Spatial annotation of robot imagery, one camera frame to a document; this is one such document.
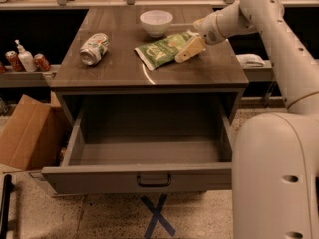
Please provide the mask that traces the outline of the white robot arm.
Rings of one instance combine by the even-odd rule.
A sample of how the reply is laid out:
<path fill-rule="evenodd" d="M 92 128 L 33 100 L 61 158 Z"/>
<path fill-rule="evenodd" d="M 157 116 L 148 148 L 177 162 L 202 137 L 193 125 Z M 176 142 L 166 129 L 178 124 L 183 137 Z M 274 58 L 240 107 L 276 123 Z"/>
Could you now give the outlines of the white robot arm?
<path fill-rule="evenodd" d="M 209 45 L 258 33 L 286 106 L 235 139 L 233 239 L 319 239 L 319 66 L 283 15 L 280 0 L 239 0 L 194 23 Z"/>

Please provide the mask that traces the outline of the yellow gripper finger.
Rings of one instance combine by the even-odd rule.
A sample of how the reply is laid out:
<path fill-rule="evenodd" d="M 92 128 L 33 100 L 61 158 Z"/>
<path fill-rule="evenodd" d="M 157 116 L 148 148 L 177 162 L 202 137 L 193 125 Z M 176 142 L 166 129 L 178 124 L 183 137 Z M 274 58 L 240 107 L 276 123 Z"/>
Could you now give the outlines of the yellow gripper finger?
<path fill-rule="evenodd" d="M 203 29 L 203 22 L 204 19 L 198 19 L 196 21 L 193 22 L 193 27 L 197 30 L 197 31 L 201 31 Z"/>
<path fill-rule="evenodd" d="M 181 49 L 176 55 L 175 60 L 178 63 L 183 63 L 187 61 L 188 59 L 196 56 L 200 52 L 202 52 L 205 49 L 205 41 L 203 38 L 198 36 L 191 37 L 185 47 Z"/>

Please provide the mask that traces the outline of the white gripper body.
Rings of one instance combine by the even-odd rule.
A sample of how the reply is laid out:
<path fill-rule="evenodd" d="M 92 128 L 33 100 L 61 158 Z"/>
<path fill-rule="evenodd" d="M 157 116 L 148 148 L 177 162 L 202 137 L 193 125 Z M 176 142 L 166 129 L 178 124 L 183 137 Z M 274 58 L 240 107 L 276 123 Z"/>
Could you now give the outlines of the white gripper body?
<path fill-rule="evenodd" d="M 217 25 L 217 13 L 206 16 L 199 24 L 198 33 L 208 45 L 216 45 L 225 40 Z"/>

